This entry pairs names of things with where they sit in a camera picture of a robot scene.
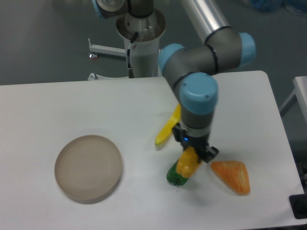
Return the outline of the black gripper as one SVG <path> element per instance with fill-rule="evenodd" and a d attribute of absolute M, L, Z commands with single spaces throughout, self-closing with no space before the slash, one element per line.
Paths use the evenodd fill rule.
<path fill-rule="evenodd" d="M 172 133 L 176 142 L 179 142 L 183 148 L 193 147 L 198 155 L 198 163 L 209 163 L 219 153 L 214 146 L 209 146 L 208 139 L 211 126 L 204 128 L 191 128 L 185 124 L 177 123 L 172 128 Z"/>

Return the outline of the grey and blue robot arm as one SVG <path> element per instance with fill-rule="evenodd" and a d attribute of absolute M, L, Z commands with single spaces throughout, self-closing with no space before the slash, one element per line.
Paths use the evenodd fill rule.
<path fill-rule="evenodd" d="M 164 15 L 152 0 L 94 0 L 97 16 L 116 17 L 125 48 L 90 45 L 94 54 L 122 56 L 129 78 L 162 75 L 181 107 L 181 119 L 171 125 L 175 140 L 192 147 L 198 161 L 210 162 L 218 149 L 208 143 L 218 86 L 213 76 L 252 62 L 256 45 L 247 33 L 237 33 L 213 0 L 184 0 L 182 5 L 202 45 L 159 47 L 166 28 Z"/>

